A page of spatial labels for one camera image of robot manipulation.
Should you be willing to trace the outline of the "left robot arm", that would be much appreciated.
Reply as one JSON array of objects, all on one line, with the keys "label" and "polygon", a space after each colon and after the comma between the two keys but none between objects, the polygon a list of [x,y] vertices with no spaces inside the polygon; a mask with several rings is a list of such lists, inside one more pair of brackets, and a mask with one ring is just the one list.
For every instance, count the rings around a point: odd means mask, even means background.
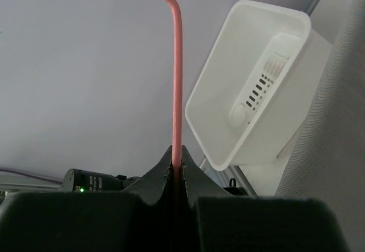
[{"label": "left robot arm", "polygon": [[64,192],[104,192],[121,191],[140,177],[127,177],[124,175],[113,176],[111,174],[91,172],[81,169],[69,169],[59,187]]}]

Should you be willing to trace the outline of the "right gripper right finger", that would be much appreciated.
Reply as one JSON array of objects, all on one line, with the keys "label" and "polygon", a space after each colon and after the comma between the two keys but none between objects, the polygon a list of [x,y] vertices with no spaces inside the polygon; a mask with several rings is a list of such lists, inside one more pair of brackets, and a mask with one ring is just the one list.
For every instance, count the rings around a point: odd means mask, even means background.
[{"label": "right gripper right finger", "polygon": [[235,196],[182,147],[184,251],[349,251],[332,211],[311,198]]}]

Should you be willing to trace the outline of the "grey trousers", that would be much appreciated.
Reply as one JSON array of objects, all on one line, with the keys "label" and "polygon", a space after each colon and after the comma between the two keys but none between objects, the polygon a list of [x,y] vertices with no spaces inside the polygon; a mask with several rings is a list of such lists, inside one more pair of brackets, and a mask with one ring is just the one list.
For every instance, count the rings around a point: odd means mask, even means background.
[{"label": "grey trousers", "polygon": [[364,0],[351,1],[276,194],[325,202],[364,250]]}]

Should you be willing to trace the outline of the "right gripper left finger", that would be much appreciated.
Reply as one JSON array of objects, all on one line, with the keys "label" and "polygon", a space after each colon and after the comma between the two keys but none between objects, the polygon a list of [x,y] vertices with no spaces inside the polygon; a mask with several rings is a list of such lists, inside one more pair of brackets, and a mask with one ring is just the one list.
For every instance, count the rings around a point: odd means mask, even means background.
[{"label": "right gripper left finger", "polygon": [[166,251],[171,152],[123,190],[22,192],[1,205],[2,251]]}]

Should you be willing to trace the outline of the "pink wire hanger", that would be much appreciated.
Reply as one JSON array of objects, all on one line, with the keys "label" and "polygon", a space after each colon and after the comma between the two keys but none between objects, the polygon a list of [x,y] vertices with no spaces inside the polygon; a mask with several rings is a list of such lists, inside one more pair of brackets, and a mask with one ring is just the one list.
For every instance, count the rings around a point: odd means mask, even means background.
[{"label": "pink wire hanger", "polygon": [[173,176],[180,177],[182,163],[183,123],[183,23],[177,0],[164,0],[173,16],[173,113],[172,113],[172,168]]}]

